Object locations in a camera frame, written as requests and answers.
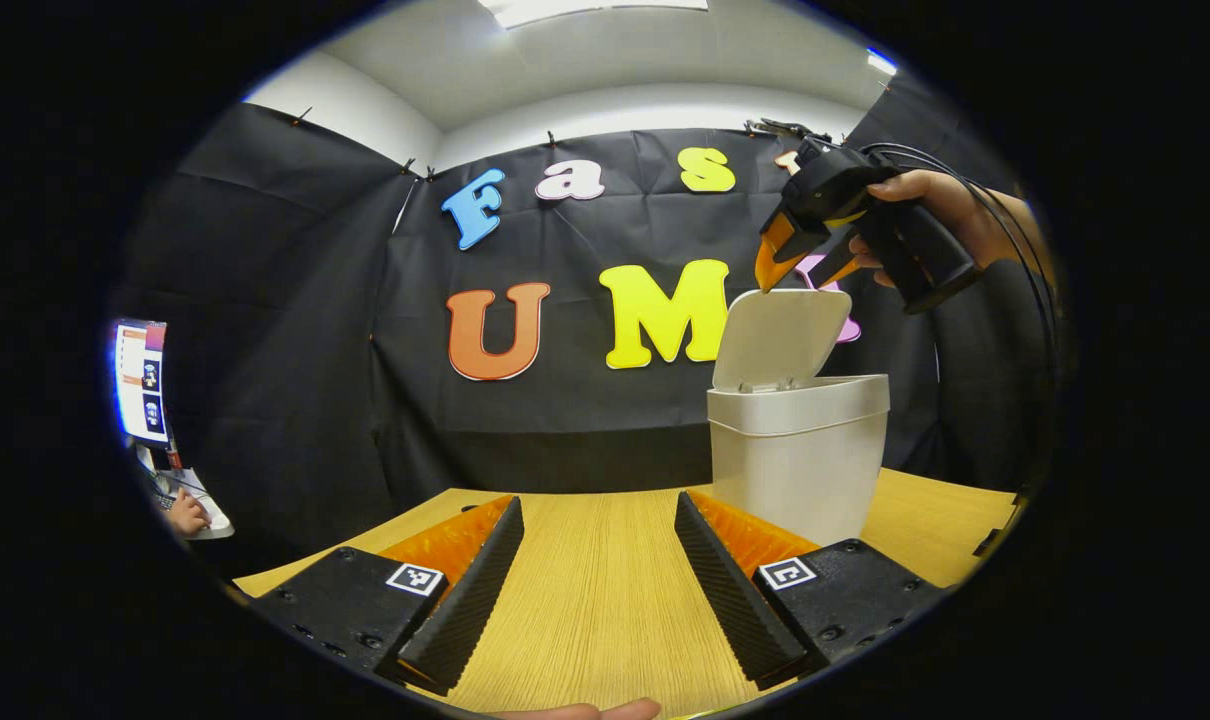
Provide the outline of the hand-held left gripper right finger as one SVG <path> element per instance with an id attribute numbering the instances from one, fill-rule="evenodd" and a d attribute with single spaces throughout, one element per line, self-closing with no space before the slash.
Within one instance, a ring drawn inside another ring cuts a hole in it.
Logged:
<path id="1" fill-rule="evenodd" d="M 705 493 L 679 493 L 674 532 L 760 691 L 852 659 L 947 597 L 862 538 L 816 545 Z"/>

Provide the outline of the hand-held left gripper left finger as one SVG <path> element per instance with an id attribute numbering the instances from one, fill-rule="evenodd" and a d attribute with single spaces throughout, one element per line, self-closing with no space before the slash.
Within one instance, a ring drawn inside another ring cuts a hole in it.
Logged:
<path id="1" fill-rule="evenodd" d="M 340 546 L 250 605 L 341 664 L 445 696 L 523 538 L 522 500 L 505 495 L 378 553 Z"/>

